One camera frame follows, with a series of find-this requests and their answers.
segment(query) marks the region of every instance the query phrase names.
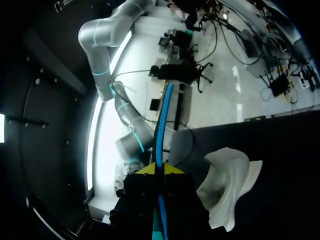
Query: bolt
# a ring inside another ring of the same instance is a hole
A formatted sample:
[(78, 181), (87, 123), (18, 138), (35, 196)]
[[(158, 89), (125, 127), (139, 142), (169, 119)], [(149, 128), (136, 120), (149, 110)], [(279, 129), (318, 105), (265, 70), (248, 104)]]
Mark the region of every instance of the bolt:
[(119, 210), (118, 210), (118, 209), (112, 209), (112, 210), (110, 211), (110, 215), (111, 215), (111, 216), (117, 216), (117, 215), (119, 215)]

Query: black wall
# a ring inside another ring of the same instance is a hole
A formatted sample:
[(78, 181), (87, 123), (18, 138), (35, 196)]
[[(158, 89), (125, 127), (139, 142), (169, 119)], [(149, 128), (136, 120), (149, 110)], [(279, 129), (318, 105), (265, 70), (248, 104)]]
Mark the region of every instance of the black wall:
[[(60, 223), (73, 232), (88, 214), (84, 205), (87, 198), (84, 172), (88, 127), (97, 92), (86, 54), (78, 42), (78, 32), (85, 22), (108, 17), (111, 7), (121, 3), (113, 1), (108, 6), (107, 1), (75, 0), (58, 14), (55, 2), (6, 2), (3, 6), (6, 13), (1, 16), (4, 23), (1, 45), (5, 46), (1, 55), (5, 64), (0, 72), (0, 113), (6, 115), (6, 121), (5, 143), (0, 144), (0, 176), (4, 183), (0, 204), (7, 219), (2, 227), (29, 229), (11, 232), (12, 237), (30, 234), (43, 239), (41, 235), (47, 233), (46, 239), (52, 237), (27, 211), (26, 197), (31, 193), (38, 195)], [(85, 95), (59, 77), (54, 81), (56, 73), (23, 44), (28, 30), (85, 85)], [(29, 123), (25, 127), (23, 117), (48, 125), (42, 128), (41, 124)]]

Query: office chair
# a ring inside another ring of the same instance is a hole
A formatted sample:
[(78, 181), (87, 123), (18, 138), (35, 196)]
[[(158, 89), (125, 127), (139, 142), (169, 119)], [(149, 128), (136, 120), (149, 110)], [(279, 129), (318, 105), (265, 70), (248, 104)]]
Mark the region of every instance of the office chair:
[(193, 60), (193, 62), (184, 61), (183, 64), (164, 64), (161, 67), (153, 65), (150, 69), (149, 76), (161, 80), (177, 80), (185, 84), (191, 84), (193, 81), (196, 81), (198, 84), (198, 91), (202, 94), (203, 91), (200, 90), (201, 77), (206, 79), (210, 84), (213, 83), (212, 80), (202, 74), (207, 66), (213, 67), (213, 64), (208, 62), (206, 65), (202, 66)]

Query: crumpled white fabric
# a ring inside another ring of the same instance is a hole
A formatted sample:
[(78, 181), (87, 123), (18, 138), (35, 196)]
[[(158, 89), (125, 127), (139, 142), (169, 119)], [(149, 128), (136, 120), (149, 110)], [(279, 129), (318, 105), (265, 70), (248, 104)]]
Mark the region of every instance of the crumpled white fabric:
[(197, 194), (210, 212), (211, 228), (224, 226), (229, 232), (235, 226), (236, 202), (255, 184), (262, 160), (249, 161), (243, 152), (228, 147), (204, 158), (211, 166)]

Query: light strip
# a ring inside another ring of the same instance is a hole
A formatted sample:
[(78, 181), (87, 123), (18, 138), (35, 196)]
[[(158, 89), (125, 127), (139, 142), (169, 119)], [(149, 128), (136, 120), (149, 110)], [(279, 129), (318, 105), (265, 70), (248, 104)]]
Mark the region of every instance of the light strip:
[[(119, 46), (119, 48), (116, 50), (116, 53), (111, 61), (111, 64), (109, 66), (110, 74), (114, 72), (117, 63), (120, 59), (120, 56), (122, 52), (124, 51), (126, 45), (128, 44), (129, 40), (132, 37), (132, 32), (129, 31), (128, 34), (125, 36), (123, 42)], [(87, 151), (87, 159), (86, 159), (86, 182), (87, 182), (87, 189), (90, 191), (93, 187), (93, 158), (94, 158), (94, 146), (95, 146), (95, 137), (96, 137), (96, 128), (98, 124), (98, 118), (100, 114), (102, 106), (102, 100), (100, 97), (98, 97), (96, 101), (96, 105), (94, 108), (91, 128), (90, 128), (90, 134), (89, 134), (89, 143), (88, 143), (88, 151)]]
[(125, 39), (123, 40), (123, 42), (119, 46), (119, 48), (116, 50), (116, 53), (111, 61), (110, 66), (109, 66), (111, 75), (114, 72), (114, 70), (117, 66), (118, 60), (119, 60), (122, 52), (124, 51), (126, 45), (128, 44), (129, 40), (131, 39), (131, 37), (132, 37), (132, 32), (129, 31), (128, 34), (125, 36)]
[(86, 158), (86, 182), (87, 182), (88, 191), (90, 191), (93, 187), (92, 170), (93, 170), (94, 146), (95, 146), (95, 138), (96, 138), (96, 128), (98, 124), (98, 118), (99, 118), (101, 106), (102, 106), (102, 100), (100, 97), (98, 97), (95, 104), (93, 118), (91, 122), (88, 151), (87, 151), (87, 158)]
[(0, 114), (0, 144), (5, 142), (5, 115)]

